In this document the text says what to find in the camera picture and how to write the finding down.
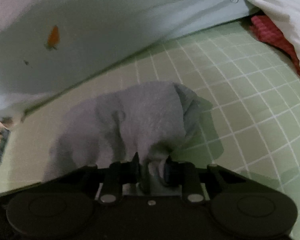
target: pink fabric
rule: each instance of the pink fabric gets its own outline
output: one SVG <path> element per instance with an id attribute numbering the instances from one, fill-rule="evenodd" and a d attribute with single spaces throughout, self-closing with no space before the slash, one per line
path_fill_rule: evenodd
<path id="1" fill-rule="evenodd" d="M 253 25 L 250 29 L 256 35 L 258 40 L 282 49 L 289 54 L 296 72 L 300 76 L 300 61 L 296 55 L 293 45 L 287 41 L 280 29 L 266 15 L 253 16 L 251 21 Z"/>

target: grid pattern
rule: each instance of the grid pattern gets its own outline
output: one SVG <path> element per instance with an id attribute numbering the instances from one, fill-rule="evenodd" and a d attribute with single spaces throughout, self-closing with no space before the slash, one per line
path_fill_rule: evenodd
<path id="1" fill-rule="evenodd" d="M 209 101 L 176 160 L 217 163 L 289 195 L 299 218 L 300 78 L 281 52 L 237 21 L 152 46 L 29 116 L 11 133 L 0 191 L 40 181 L 61 117 L 79 102 L 146 81 L 174 81 Z"/>

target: gray cloth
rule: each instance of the gray cloth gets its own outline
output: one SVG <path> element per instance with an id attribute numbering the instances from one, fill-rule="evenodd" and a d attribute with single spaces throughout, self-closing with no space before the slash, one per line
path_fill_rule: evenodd
<path id="1" fill-rule="evenodd" d="M 197 95 L 172 82 L 143 83 L 84 101 L 65 115 L 43 181 L 86 165 L 131 161 L 138 152 L 142 190 L 164 194 L 163 164 L 196 129 L 201 111 Z"/>

